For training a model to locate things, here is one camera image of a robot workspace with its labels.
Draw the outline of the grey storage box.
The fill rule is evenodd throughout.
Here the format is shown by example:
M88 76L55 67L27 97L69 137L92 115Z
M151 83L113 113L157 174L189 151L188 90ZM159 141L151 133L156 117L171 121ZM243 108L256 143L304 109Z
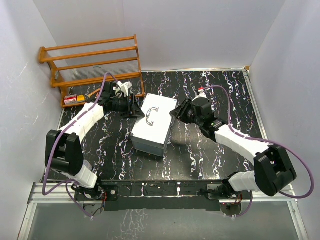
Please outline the grey storage box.
M141 107L145 117L137 119L131 131L133 148L163 157L175 122L170 112L177 105L177 99L147 94Z

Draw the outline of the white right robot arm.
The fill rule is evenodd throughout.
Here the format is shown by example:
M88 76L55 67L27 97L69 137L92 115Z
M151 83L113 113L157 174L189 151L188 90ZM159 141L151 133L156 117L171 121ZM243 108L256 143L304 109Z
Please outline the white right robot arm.
M195 124L213 142L224 145L252 163L254 170L236 172L223 180L223 194L233 199L242 191L261 191L273 197L297 178L287 150L274 143L251 140L215 117L211 101L205 97L185 99L170 112L185 124Z

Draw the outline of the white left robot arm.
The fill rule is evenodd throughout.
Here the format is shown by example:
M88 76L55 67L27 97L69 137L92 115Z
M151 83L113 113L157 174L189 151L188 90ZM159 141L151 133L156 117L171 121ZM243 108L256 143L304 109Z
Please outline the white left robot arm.
M93 200L103 195L101 180L85 160L82 141L91 128L110 112L120 113L124 119L145 117L130 82L106 82L86 98L82 110L59 130L50 130L46 136L45 166L66 176L76 186L75 191Z

